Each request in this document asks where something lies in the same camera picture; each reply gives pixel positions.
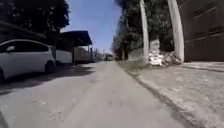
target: foliage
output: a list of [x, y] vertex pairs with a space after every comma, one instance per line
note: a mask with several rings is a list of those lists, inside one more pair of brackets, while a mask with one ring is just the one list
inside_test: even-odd
[[[112, 43], [115, 55], [122, 59], [134, 49], [143, 46], [142, 21], [139, 0], [115, 0], [121, 7], [122, 14], [117, 26], [117, 33]], [[148, 31], [150, 39], [159, 38], [161, 48], [170, 45], [172, 24], [166, 0], [145, 0]]]
[[65, 0], [2, 0], [1, 5], [9, 22], [31, 31], [60, 32], [69, 25]]

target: car tire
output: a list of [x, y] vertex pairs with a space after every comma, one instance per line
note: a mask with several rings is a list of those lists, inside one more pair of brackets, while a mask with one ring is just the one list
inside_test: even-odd
[[55, 72], [55, 65], [52, 61], [47, 62], [45, 65], [45, 73], [46, 74], [52, 74]]
[[5, 82], [5, 76], [2, 69], [0, 69], [0, 86], [2, 86]]

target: car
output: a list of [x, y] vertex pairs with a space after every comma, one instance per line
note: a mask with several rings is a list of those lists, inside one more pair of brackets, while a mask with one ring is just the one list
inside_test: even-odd
[[13, 39], [0, 44], [0, 84], [21, 74], [49, 74], [54, 71], [55, 59], [51, 46], [27, 39]]

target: road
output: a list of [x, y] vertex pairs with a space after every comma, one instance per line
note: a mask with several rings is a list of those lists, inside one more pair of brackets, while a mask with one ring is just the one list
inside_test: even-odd
[[115, 62], [8, 83], [0, 110], [7, 128], [191, 128]]

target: blue sky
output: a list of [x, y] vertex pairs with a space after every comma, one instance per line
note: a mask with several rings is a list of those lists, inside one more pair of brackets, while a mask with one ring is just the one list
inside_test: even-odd
[[114, 0], [67, 0], [70, 5], [70, 25], [62, 31], [88, 30], [93, 47], [110, 51], [116, 32], [120, 9]]

